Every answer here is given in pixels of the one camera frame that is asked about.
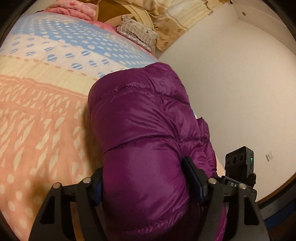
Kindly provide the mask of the brown door frame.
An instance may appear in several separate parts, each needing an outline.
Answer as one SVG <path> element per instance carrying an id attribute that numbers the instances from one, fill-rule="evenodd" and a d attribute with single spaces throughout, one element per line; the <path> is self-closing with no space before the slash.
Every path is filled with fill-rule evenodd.
<path id="1" fill-rule="evenodd" d="M 296 173 L 294 173 L 283 185 L 281 185 L 279 188 L 271 192 L 266 197 L 260 199 L 257 201 L 257 205 L 259 209 L 263 209 L 269 204 L 273 203 L 275 200 L 279 199 L 281 196 L 283 196 L 288 190 L 290 190 L 295 185 L 295 177 Z"/>

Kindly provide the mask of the purple down jacket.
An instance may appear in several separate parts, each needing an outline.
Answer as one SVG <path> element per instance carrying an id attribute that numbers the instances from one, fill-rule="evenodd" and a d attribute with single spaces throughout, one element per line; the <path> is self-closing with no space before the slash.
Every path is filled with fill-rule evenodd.
<path id="1" fill-rule="evenodd" d="M 178 75 L 164 63 L 110 73 L 88 95 L 103 152 L 103 212 L 110 240 L 191 240 L 199 204 L 181 161 L 217 174 L 207 123 L 195 118 Z"/>

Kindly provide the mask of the pink folded quilt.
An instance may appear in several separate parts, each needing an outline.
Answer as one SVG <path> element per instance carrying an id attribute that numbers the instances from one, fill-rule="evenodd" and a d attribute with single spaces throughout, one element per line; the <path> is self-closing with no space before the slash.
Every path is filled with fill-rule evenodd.
<path id="1" fill-rule="evenodd" d="M 98 5 L 75 0 L 53 2 L 45 12 L 72 16 L 86 21 L 94 21 L 98 16 Z"/>

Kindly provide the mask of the beige wooden headboard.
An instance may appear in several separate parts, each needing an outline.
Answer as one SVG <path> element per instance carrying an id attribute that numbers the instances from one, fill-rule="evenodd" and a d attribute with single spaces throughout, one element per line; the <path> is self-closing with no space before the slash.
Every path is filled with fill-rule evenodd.
<path id="1" fill-rule="evenodd" d="M 123 16 L 128 16 L 142 23 L 147 28 L 154 30 L 154 25 L 149 13 L 138 6 L 120 0 L 82 1 L 97 5 L 95 21 L 117 27 L 122 22 Z"/>

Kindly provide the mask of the beige patterned curtain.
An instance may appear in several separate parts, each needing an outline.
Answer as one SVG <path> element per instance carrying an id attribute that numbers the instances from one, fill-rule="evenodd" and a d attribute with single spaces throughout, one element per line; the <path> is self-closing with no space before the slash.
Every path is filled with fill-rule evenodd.
<path id="1" fill-rule="evenodd" d="M 179 37 L 227 0 L 126 0 L 145 9 L 158 34 L 156 47 L 165 52 Z"/>

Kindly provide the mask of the colourful polka dot bedspread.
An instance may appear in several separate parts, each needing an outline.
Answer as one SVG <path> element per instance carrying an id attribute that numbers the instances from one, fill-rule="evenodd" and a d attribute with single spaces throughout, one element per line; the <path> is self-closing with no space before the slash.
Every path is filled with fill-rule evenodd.
<path id="1" fill-rule="evenodd" d="M 1 46 L 1 212 L 27 240 L 51 186 L 101 165 L 87 96 L 105 75 L 155 63 L 109 25 L 71 16 L 21 17 Z"/>

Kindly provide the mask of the striped grey pillow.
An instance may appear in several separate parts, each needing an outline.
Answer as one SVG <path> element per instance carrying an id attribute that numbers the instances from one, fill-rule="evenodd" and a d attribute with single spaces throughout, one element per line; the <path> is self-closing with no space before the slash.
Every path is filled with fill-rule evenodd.
<path id="1" fill-rule="evenodd" d="M 116 28 L 117 33 L 153 53 L 158 34 L 136 20 L 123 15 L 122 22 Z"/>

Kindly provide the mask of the white wall socket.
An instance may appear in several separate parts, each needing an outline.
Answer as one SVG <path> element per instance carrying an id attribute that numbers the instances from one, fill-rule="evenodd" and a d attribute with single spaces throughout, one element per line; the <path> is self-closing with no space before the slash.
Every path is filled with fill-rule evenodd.
<path id="1" fill-rule="evenodd" d="M 268 162 L 273 159 L 273 152 L 272 151 L 270 151 L 268 154 L 266 154 L 266 159 Z"/>

